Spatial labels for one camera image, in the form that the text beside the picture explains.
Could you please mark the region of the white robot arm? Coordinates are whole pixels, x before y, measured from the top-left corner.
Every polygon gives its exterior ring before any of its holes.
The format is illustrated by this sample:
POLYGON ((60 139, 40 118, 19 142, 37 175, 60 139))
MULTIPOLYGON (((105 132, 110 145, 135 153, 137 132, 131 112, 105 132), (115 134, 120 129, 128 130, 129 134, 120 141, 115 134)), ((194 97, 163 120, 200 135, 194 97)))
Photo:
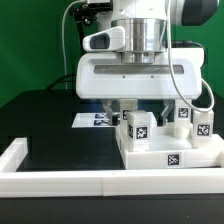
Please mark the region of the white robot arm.
POLYGON ((182 101, 193 111, 208 113, 191 101, 200 96, 205 53, 190 41, 174 41, 171 27, 200 26, 217 11, 220 0, 87 0, 99 31, 85 37, 86 54, 77 68, 76 91, 82 99, 100 99, 116 125, 126 109, 115 113, 111 102, 137 109, 140 99, 168 102, 162 114, 182 101))

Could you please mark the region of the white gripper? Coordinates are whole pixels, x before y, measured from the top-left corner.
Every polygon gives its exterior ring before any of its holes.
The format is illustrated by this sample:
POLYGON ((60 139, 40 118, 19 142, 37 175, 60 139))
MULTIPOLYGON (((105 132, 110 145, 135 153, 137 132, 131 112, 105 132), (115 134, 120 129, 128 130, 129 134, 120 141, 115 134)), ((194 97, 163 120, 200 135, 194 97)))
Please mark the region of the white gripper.
POLYGON ((111 100, 168 99, 157 116, 157 125, 165 126, 175 104, 171 99, 200 96, 203 50, 168 49, 165 33, 163 25, 119 25, 83 39, 76 92, 83 99, 110 99, 102 101, 110 126, 119 122, 111 100))

